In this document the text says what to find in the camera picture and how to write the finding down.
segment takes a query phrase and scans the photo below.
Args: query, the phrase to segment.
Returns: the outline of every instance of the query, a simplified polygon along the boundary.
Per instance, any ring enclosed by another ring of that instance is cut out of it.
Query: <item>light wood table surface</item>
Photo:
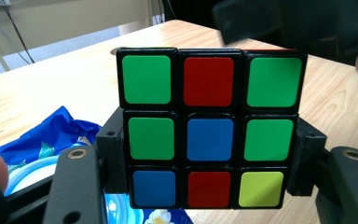
[[[222,48],[219,32],[183,21],[123,35],[0,75],[0,146],[64,105],[75,119],[104,125],[118,106],[117,47]],[[278,49],[249,40],[240,49]],[[309,56],[300,117],[328,136],[326,148],[358,148],[358,73]],[[319,223],[313,197],[286,193],[280,210],[187,210],[195,223]]]

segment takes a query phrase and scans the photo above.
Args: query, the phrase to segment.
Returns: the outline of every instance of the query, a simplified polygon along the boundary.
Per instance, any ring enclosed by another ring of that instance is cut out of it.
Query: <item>rubik's cube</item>
[[[131,206],[280,208],[307,55],[117,51]]]

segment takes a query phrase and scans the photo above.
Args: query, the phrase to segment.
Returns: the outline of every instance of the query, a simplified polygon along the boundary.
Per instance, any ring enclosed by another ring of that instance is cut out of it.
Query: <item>cube face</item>
[[[302,62],[298,58],[255,58],[251,61],[247,104],[290,107],[296,103]]]
[[[283,173],[245,172],[241,175],[240,207],[277,207],[282,203]]]
[[[194,171],[187,180],[187,205],[192,208],[226,208],[230,203],[231,173]]]
[[[186,156],[190,161],[228,161],[233,138],[232,119],[190,119],[187,123]]]
[[[125,56],[125,99],[130,104],[166,105],[171,96],[171,60],[164,55]]]
[[[131,157],[135,160],[168,161],[174,156],[174,122],[165,118],[129,120]]]
[[[173,171],[135,171],[132,183],[135,206],[157,208],[177,204],[176,173]]]
[[[243,157],[246,161],[287,159],[294,122],[290,119],[251,119],[246,122]]]
[[[184,102],[188,106],[229,106],[234,87],[231,58],[189,57],[184,65]]]
[[[306,61],[292,50],[119,50],[131,206],[281,207]]]

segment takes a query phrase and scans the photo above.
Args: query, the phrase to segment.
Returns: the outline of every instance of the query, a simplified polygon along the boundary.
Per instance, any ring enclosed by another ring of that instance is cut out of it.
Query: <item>floor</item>
[[[157,24],[159,21],[160,16],[156,16],[153,19],[153,25]],[[82,49],[87,46],[115,38],[117,36],[120,36],[119,27],[112,27],[96,33],[82,35],[75,38],[49,44],[40,48],[29,49],[28,51],[35,62],[40,62],[42,60],[55,57],[76,49]],[[25,51],[20,52],[20,54],[24,59],[30,61]],[[6,55],[4,56],[4,59],[11,70],[27,65],[27,62],[25,62],[18,53]],[[5,72],[5,69],[0,64],[0,73],[3,72]]]

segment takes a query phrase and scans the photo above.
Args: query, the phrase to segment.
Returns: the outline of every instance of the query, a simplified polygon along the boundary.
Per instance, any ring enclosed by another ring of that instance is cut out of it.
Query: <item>wooden table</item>
[[[73,51],[0,75],[0,146],[17,139],[59,106],[75,119],[103,125],[118,106],[117,47],[224,47],[219,33],[183,21]],[[278,49],[249,40],[242,49]],[[300,117],[328,136],[327,148],[358,148],[358,73],[352,66],[310,56]],[[187,210],[195,223],[319,223],[313,197],[286,193],[280,210]]]

